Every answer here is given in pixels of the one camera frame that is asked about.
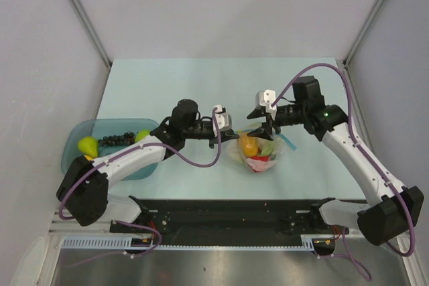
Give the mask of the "clear zip top bag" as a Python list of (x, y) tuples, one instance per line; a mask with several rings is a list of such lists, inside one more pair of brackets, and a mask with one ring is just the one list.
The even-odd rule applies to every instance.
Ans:
[(272, 141), (250, 137), (253, 129), (238, 130), (239, 138), (225, 148), (226, 156), (235, 164), (253, 173), (263, 173), (275, 167), (283, 157), (297, 150), (297, 147), (282, 134), (274, 135)]

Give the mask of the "red apple toy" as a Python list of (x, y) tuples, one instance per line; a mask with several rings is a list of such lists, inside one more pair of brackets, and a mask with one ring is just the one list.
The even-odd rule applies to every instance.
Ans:
[(256, 155), (255, 157), (247, 158), (248, 166), (255, 173), (265, 172), (269, 169), (269, 162), (269, 156), (260, 157)]

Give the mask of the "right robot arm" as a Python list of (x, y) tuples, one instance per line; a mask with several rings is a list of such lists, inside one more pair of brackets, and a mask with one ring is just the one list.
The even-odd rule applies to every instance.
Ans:
[(325, 233), (333, 225), (356, 229), (375, 246), (411, 231), (424, 202), (422, 191), (406, 187), (381, 164), (354, 134), (354, 126), (341, 107), (325, 104), (315, 77), (299, 77), (292, 88), (294, 103), (288, 105), (275, 105), (273, 90), (256, 94), (255, 109), (248, 119), (263, 117), (265, 121), (249, 136), (271, 141), (282, 127), (303, 125), (340, 159), (366, 199), (364, 204), (336, 198), (313, 204), (311, 229), (317, 233)]

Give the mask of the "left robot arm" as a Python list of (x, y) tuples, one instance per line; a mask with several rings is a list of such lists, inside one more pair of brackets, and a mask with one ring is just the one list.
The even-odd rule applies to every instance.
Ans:
[(56, 193), (60, 201), (58, 216), (76, 220), (81, 226), (90, 226), (100, 219), (124, 222), (132, 231), (141, 232), (148, 224), (144, 207), (133, 196), (111, 195), (109, 191), (115, 184), (175, 155), (190, 165), (202, 167), (180, 153), (188, 139), (206, 140), (209, 147), (221, 149), (224, 142), (238, 137), (232, 129), (230, 114), (221, 105), (214, 106), (209, 117), (201, 118), (195, 101), (180, 100), (171, 115), (142, 140), (104, 157), (77, 157)]

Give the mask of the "orange fruit toy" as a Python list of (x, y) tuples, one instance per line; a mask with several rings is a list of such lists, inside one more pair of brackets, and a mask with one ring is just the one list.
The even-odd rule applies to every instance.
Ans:
[(241, 134), (238, 144), (245, 157), (255, 157), (259, 152), (259, 144), (256, 137), (250, 137), (246, 133)]

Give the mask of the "green lettuce toy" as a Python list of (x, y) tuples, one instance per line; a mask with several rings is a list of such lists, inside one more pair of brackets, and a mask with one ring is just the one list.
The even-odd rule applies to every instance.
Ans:
[(260, 157), (273, 157), (274, 155), (277, 155), (281, 149), (282, 144), (279, 141), (259, 140), (257, 155)]

